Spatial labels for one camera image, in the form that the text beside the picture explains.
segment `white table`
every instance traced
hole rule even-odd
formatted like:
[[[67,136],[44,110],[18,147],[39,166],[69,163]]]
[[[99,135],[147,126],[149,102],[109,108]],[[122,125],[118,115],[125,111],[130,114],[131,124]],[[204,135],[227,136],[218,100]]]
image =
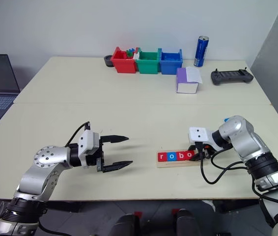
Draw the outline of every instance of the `white table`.
[[[183,66],[193,61],[185,60]],[[101,104],[270,104],[258,81],[213,85],[210,74],[244,69],[239,61],[206,60],[197,94],[177,94],[175,75],[119,74],[103,58],[52,57],[15,99],[15,103]]]
[[[14,104],[0,120],[0,198],[12,198],[38,149],[63,146],[87,120],[100,135],[130,138],[104,145],[106,164],[134,162],[110,173],[97,173],[95,167],[64,171],[51,200],[256,198],[244,170],[229,171],[208,185],[199,166],[156,167],[157,151],[189,146],[189,126],[216,130],[232,115],[250,121],[278,159],[278,115],[271,105]],[[239,158],[230,150],[216,160],[226,166]],[[206,165],[205,172],[214,179],[220,170]]]

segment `box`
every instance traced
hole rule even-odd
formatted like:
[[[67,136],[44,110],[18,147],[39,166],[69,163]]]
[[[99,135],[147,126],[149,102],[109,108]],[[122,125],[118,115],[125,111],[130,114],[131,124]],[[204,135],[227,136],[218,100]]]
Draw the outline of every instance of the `box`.
[[[202,79],[198,68],[186,67],[177,69],[177,93],[196,93],[199,83],[202,84]]]
[[[177,68],[181,68],[183,64],[182,50],[178,53],[160,54],[160,69],[163,75],[176,75]]]
[[[135,73],[137,71],[136,62],[134,60],[134,54],[138,51],[138,48],[132,53],[130,57],[126,51],[122,51],[119,47],[116,47],[111,61],[118,73]]]
[[[160,52],[162,52],[161,48],[155,53],[143,52],[138,48],[134,57],[140,74],[157,74],[159,72]]]

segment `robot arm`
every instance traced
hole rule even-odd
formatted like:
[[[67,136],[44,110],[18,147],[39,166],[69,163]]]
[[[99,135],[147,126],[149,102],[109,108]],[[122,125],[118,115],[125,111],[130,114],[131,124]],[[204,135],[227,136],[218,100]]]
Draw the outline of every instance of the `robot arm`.
[[[232,144],[260,192],[260,206],[267,223],[278,236],[278,161],[262,139],[254,133],[252,124],[241,116],[228,119],[215,132],[191,127],[190,140],[212,146],[216,151]]]
[[[22,176],[14,198],[0,219],[0,235],[30,236],[35,233],[39,226],[39,217],[46,211],[46,202],[62,171],[76,166],[87,168],[96,165],[98,172],[108,172],[132,163],[121,161],[105,166],[103,143],[117,143],[128,138],[117,135],[99,138],[98,133],[90,130],[89,122],[84,128],[77,144],[43,147],[34,155],[32,166]]]

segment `purple box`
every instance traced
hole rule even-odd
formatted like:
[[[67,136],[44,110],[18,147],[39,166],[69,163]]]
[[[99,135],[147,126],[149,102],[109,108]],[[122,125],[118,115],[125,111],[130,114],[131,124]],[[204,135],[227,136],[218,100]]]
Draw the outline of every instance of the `purple box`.
[[[176,92],[177,93],[196,93],[198,82],[188,82],[186,68],[177,68],[176,73]]]

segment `black controller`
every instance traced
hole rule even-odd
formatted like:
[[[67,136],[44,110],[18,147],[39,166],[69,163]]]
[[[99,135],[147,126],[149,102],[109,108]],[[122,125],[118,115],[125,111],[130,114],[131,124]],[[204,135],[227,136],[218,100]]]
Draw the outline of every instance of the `black controller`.
[[[253,76],[246,70],[233,70],[233,71],[215,71],[211,72],[211,79],[214,85],[219,85],[220,83],[232,83],[232,82],[245,82],[249,83],[252,81]]]

